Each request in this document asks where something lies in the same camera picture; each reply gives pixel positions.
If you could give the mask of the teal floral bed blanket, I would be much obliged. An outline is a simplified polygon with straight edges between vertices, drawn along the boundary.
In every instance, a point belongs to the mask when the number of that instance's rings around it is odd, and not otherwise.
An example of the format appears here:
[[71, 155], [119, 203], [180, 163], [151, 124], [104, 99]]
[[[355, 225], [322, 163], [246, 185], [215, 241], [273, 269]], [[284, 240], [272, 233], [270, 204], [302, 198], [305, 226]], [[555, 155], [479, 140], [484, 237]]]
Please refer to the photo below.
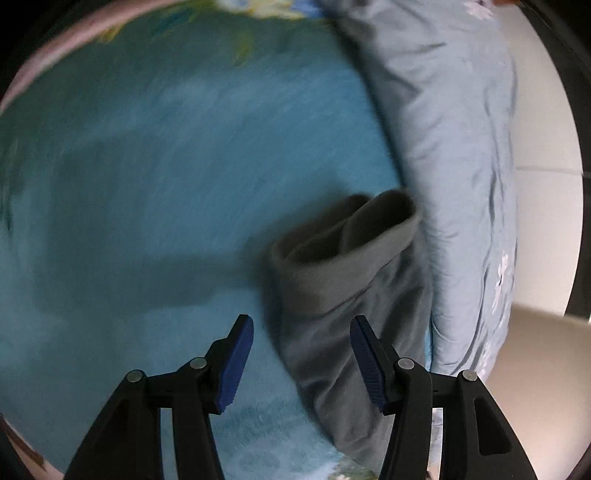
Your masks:
[[284, 367], [270, 248], [400, 185], [320, 1], [187, 1], [73, 49], [1, 115], [2, 414], [65, 471], [125, 373], [173, 371], [248, 314], [211, 420], [224, 475], [374, 477]]

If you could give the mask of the white black wardrobe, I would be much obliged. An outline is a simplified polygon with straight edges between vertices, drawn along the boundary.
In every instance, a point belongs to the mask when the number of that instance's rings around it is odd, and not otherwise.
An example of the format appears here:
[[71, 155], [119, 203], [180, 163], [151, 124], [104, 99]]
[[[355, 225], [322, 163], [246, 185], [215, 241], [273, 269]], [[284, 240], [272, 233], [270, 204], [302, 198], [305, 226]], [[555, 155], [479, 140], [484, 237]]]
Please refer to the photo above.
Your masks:
[[534, 1], [499, 17], [517, 72], [512, 142], [518, 190], [518, 304], [590, 316], [590, 86]]

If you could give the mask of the light blue floral duvet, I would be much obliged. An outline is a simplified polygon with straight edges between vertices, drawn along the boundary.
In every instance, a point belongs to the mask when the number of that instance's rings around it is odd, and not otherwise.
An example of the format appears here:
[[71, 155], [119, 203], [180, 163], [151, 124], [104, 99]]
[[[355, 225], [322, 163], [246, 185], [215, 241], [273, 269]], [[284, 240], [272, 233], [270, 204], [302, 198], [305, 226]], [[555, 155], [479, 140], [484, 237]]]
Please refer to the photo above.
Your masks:
[[492, 1], [328, 1], [360, 54], [433, 272], [432, 368], [491, 373], [517, 253], [516, 73]]

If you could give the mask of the dark grey sweatpants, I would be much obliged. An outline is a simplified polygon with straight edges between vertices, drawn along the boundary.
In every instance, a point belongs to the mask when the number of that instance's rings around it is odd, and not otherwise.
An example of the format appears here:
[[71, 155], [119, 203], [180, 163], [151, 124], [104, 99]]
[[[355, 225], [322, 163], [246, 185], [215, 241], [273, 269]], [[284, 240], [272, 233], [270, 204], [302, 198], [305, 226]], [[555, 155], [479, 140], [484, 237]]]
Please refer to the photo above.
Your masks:
[[401, 356], [426, 362], [433, 287], [420, 223], [403, 191], [356, 194], [270, 248], [280, 357], [335, 448], [373, 472], [393, 420], [370, 402], [349, 325], [363, 315]]

